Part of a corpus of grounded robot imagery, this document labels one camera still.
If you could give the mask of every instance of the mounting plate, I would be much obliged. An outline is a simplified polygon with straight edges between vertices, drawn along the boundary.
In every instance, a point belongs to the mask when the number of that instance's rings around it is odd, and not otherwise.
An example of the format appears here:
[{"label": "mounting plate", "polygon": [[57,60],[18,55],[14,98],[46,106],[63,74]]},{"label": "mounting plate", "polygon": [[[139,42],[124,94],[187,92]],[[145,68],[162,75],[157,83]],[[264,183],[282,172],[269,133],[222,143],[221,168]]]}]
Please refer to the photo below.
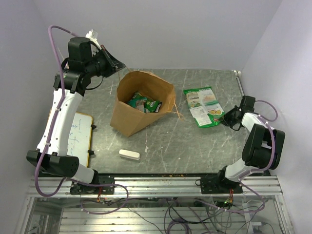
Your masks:
[{"label": "mounting plate", "polygon": [[[222,186],[222,184],[219,182],[217,173],[210,174],[206,177],[201,177],[199,181],[202,194],[226,194],[230,192],[228,187]],[[237,184],[237,186],[232,189],[234,194],[243,193],[243,189],[239,184]]]},{"label": "mounting plate", "polygon": [[[113,177],[106,176],[106,175],[99,175],[98,176],[99,184],[114,184],[115,180]],[[102,187],[102,195],[113,195],[115,187]],[[72,187],[70,188],[71,195],[86,195],[86,194],[98,194],[99,188],[98,187],[88,187],[80,184],[72,183]]]}]

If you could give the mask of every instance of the paper bag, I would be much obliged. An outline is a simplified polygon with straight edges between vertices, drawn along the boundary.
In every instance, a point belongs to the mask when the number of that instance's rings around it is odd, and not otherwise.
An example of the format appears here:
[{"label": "paper bag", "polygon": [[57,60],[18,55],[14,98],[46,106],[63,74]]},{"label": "paper bag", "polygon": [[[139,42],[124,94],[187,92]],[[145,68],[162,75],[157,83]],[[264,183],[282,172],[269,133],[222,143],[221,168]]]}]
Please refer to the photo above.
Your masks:
[{"label": "paper bag", "polygon": [[[162,102],[158,113],[143,113],[126,104],[133,94]],[[117,88],[111,126],[129,137],[172,111],[176,101],[174,86],[150,72],[134,71],[125,75]]]}]

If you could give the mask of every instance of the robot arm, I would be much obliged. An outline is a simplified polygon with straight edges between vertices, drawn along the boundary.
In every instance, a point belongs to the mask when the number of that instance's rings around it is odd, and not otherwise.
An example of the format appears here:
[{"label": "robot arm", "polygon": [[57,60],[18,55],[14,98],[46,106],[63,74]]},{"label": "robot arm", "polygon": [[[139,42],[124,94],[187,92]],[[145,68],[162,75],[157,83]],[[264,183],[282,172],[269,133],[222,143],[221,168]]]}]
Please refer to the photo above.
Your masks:
[{"label": "robot arm", "polygon": [[[97,49],[92,54],[91,45]],[[65,100],[58,109],[55,127],[48,150],[41,164],[41,171],[57,176],[64,176],[84,183],[97,183],[97,172],[79,164],[75,156],[67,155],[67,143],[76,110],[94,76],[109,77],[123,69],[125,65],[116,60],[95,38],[95,32],[90,31],[86,37],[71,38],[68,43],[69,57],[62,63],[65,82]],[[52,112],[57,108],[61,98],[61,83],[59,73],[55,76],[54,98]],[[53,115],[48,119],[43,137],[37,150],[28,151],[27,160],[37,166],[38,159],[47,142],[48,132]]]},{"label": "robot arm", "polygon": [[[258,114],[254,114],[254,102],[254,97],[243,96],[240,106],[235,106],[224,116],[225,125],[232,128],[239,123],[249,132],[242,158],[232,165],[225,166],[218,173],[219,183],[224,187],[234,188],[243,175],[251,174],[252,171],[264,169],[269,165],[272,155],[271,135],[267,126],[258,118]],[[280,161],[285,133],[271,129],[274,135],[275,152],[270,169],[274,170]]]}]

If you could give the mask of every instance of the snack bag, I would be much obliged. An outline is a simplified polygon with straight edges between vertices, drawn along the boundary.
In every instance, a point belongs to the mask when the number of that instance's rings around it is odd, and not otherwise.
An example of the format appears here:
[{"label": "snack bag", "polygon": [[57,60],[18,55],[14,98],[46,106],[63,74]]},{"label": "snack bag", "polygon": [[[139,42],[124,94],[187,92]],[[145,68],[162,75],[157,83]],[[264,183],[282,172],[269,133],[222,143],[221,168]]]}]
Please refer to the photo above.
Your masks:
[{"label": "snack bag", "polygon": [[127,104],[141,112],[145,113],[144,104],[146,103],[147,98],[142,97],[142,99],[133,99],[127,102]]},{"label": "snack bag", "polygon": [[153,113],[153,112],[158,112],[156,110],[159,110],[160,101],[153,101],[151,99],[147,99],[146,103],[144,104],[145,107],[145,113]]},{"label": "snack bag", "polygon": [[225,114],[211,89],[211,86],[199,89],[183,90],[193,118],[199,128],[209,128],[220,123]]}]

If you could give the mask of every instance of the gray table surface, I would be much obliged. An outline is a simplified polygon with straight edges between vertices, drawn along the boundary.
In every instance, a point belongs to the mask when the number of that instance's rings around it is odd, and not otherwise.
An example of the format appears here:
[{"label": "gray table surface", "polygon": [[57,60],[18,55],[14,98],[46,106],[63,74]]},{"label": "gray table surface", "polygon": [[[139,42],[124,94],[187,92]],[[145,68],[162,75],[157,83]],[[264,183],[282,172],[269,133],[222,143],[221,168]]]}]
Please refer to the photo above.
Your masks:
[{"label": "gray table surface", "polygon": [[[233,71],[198,69],[140,69],[150,71],[175,86],[176,104],[185,117],[169,113],[147,128],[125,137],[110,126],[118,75],[105,79],[102,85],[87,91],[78,111],[94,118],[89,167],[101,173],[210,173],[234,163],[241,157],[247,139],[242,128],[235,132],[219,124],[197,127],[187,105],[183,89],[212,86],[225,111],[239,105],[241,93]],[[128,71],[120,72],[123,77]],[[139,152],[138,161],[121,158],[120,149]]]}]

